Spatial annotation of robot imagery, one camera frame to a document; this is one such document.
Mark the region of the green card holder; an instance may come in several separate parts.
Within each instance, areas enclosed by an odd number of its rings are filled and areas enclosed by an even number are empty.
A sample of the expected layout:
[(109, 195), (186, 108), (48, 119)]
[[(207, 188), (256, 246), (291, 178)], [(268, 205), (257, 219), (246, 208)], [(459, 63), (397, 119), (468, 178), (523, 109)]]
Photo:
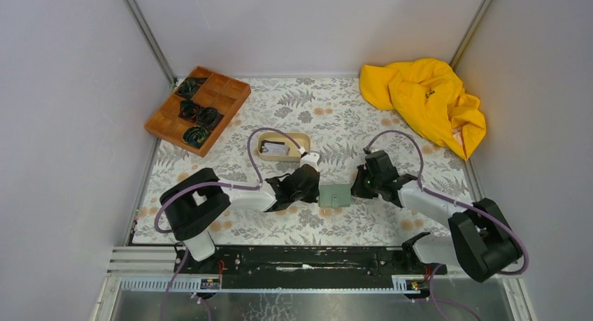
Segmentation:
[(349, 184), (319, 186), (318, 204), (320, 208), (347, 208), (352, 203)]

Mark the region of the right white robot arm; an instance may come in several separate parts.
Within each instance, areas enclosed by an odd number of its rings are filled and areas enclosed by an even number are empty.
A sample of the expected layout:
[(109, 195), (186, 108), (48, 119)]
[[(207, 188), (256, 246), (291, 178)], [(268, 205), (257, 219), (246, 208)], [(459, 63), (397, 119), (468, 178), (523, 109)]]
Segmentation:
[(496, 274), (517, 274), (507, 267), (520, 259), (529, 264), (525, 246), (494, 201), (484, 198), (466, 204), (452, 199), (425, 188), (416, 176), (399, 173), (385, 151), (364, 152), (352, 196), (416, 209), (448, 228), (445, 236), (424, 232), (403, 243), (401, 264), (407, 272), (419, 273), (428, 264), (456, 266), (482, 283)]

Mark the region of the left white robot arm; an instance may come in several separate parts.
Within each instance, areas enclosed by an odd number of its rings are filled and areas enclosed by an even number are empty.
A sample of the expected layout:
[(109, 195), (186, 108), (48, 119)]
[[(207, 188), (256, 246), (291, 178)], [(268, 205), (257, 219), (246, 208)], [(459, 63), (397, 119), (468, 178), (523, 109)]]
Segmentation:
[(217, 263), (216, 247), (209, 226), (226, 210), (274, 213), (295, 202), (315, 203), (319, 197), (320, 154), (301, 154), (299, 168), (292, 173), (261, 180), (256, 186), (218, 178), (204, 168), (159, 198), (174, 238), (189, 251), (190, 264), (202, 273)]

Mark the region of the floral table mat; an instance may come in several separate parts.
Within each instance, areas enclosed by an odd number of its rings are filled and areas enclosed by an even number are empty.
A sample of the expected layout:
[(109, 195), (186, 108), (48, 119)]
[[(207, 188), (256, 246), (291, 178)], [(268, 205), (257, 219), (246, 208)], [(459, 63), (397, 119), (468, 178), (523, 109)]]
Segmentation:
[[(148, 185), (137, 212), (131, 243), (164, 245), (175, 239), (165, 218), (154, 227), (159, 197), (199, 169), (253, 184), (264, 177), (290, 173), (294, 162), (250, 164), (248, 147), (256, 147), (262, 127), (302, 132), (321, 154), (321, 182), (349, 184), (364, 161), (368, 143), (384, 150), (402, 173), (421, 175), (425, 186), (470, 202), (464, 161), (451, 150), (421, 138), (394, 111), (377, 110), (360, 96), (354, 78), (250, 79), (251, 95), (205, 157), (163, 142), (156, 153)], [(274, 213), (227, 210), (208, 228), (218, 244), (248, 245), (398, 245), (429, 231), (446, 228), (417, 210), (401, 209), (380, 199), (353, 199), (347, 208), (320, 208), (298, 202)]]

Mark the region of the beige oval tray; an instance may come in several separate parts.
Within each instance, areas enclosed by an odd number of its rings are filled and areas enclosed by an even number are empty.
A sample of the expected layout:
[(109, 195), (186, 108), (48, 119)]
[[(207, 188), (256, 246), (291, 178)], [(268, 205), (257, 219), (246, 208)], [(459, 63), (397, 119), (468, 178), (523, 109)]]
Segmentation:
[[(287, 132), (301, 148), (309, 151), (311, 138), (302, 132)], [(261, 159), (270, 162), (299, 162), (301, 153), (297, 146), (286, 136), (274, 131), (264, 131), (259, 135), (257, 154)]]

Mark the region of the yellow cloth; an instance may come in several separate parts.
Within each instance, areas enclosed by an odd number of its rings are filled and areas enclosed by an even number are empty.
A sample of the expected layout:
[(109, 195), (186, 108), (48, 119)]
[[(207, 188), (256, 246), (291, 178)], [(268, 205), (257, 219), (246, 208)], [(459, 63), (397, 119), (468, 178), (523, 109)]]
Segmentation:
[(444, 61), (422, 58), (361, 67), (362, 98), (378, 110), (394, 110), (422, 138), (468, 160), (487, 133), (481, 100), (469, 94)]

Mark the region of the orange compartment tray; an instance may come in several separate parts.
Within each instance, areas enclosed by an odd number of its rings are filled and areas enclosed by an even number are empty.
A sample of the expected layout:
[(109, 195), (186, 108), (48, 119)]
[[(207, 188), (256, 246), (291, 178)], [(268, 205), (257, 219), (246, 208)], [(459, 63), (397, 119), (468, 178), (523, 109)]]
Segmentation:
[(144, 129), (205, 157), (250, 93), (249, 84), (197, 66), (145, 122)]

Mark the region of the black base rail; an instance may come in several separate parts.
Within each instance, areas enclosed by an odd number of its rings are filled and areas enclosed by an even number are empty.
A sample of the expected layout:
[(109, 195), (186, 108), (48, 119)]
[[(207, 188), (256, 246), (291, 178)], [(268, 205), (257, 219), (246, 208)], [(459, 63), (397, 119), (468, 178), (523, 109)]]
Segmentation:
[(408, 248), (222, 245), (205, 260), (185, 256), (176, 246), (174, 269), (181, 274), (212, 275), (222, 288), (410, 289), (423, 290), (431, 274), (446, 266), (423, 264)]

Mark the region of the right aluminium frame post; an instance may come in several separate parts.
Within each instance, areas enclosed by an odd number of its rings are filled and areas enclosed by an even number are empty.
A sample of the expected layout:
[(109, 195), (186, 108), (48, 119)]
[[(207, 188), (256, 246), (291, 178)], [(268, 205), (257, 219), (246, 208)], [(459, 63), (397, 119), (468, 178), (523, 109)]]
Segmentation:
[(475, 12), (475, 15), (473, 16), (466, 32), (464, 33), (461, 41), (459, 42), (459, 45), (458, 45), (452, 59), (450, 60), (449, 65), (451, 66), (453, 71), (456, 71), (458, 69), (460, 63), (462, 62), (465, 52), (467, 51), (473, 37), (475, 36), (481, 22), (485, 18), (493, 1), (494, 0), (482, 0), (480, 2), (480, 5), (478, 6), (478, 9)]

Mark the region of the aluminium frame post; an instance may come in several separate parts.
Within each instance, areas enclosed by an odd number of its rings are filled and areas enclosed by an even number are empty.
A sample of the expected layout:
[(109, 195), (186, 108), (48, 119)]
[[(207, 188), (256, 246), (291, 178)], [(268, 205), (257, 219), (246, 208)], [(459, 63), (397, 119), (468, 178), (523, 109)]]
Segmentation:
[(173, 72), (169, 61), (166, 59), (162, 48), (158, 44), (158, 41), (155, 38), (155, 35), (153, 34), (137, 0), (123, 0), (123, 2), (131, 14), (134, 22), (136, 23), (136, 26), (138, 27), (158, 66), (164, 74), (164, 77), (172, 87), (175, 87), (176, 83), (178, 82), (177, 76)]
[(452, 59), (450, 60), (449, 65), (451, 66), (453, 71), (456, 71), (458, 69), (460, 63), (462, 62), (465, 52), (467, 51), (473, 37), (475, 36), (481, 22), (485, 18), (493, 1), (494, 0), (482, 0), (480, 2), (480, 5), (478, 6), (478, 9), (475, 12), (475, 15), (473, 16), (466, 32), (464, 33), (461, 41), (459, 42), (459, 45), (458, 45)]

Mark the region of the left aluminium frame post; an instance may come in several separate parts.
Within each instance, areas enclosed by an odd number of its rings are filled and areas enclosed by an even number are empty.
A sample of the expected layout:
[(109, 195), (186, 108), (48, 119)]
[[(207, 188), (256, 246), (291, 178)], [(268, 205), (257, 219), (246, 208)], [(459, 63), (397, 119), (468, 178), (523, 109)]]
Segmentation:
[(177, 76), (173, 72), (169, 61), (166, 59), (162, 48), (158, 44), (158, 41), (155, 38), (155, 35), (153, 34), (137, 0), (123, 0), (123, 2), (131, 14), (134, 22), (136, 23), (136, 26), (138, 27), (158, 66), (164, 74), (164, 77), (172, 87), (175, 87), (176, 83), (178, 82)]

